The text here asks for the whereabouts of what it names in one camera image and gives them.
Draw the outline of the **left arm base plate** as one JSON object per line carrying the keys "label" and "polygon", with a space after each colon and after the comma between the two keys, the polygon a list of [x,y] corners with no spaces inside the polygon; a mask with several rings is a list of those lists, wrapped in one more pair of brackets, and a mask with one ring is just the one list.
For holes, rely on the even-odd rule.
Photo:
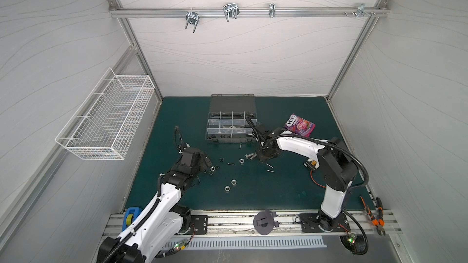
{"label": "left arm base plate", "polygon": [[183,218],[178,235],[205,235],[208,232],[208,215],[190,215]]}

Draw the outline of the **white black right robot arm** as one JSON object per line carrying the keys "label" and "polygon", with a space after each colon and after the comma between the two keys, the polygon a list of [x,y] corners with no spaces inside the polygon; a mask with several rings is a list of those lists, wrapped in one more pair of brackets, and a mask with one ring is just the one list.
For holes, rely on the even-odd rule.
{"label": "white black right robot arm", "polygon": [[292,152],[307,158],[309,170],[319,170],[323,174],[325,194],[316,221],[325,232],[333,230],[344,213],[348,193],[365,187],[369,182],[364,164],[339,138],[318,140],[284,128],[273,131],[262,125],[251,125],[251,128],[259,144],[256,154],[260,161],[276,158],[282,152]]}

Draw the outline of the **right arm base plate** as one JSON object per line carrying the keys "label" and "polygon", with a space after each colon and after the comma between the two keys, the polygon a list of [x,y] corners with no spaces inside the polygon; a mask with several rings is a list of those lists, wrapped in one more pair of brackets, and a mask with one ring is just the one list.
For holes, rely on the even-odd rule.
{"label": "right arm base plate", "polygon": [[344,213],[334,220],[333,229],[321,228],[320,215],[318,213],[301,213],[294,219],[299,224],[303,233],[348,233],[351,231],[349,221]]}

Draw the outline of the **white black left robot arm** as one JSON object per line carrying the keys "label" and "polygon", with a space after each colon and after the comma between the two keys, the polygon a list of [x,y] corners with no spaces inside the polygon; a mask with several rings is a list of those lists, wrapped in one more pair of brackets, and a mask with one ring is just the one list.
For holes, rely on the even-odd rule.
{"label": "white black left robot arm", "polygon": [[106,237],[97,252],[99,263],[150,263],[176,234],[190,228],[191,210],[179,205],[197,176],[212,166],[208,155],[187,147],[170,170],[157,180],[157,193],[142,213],[116,238]]}

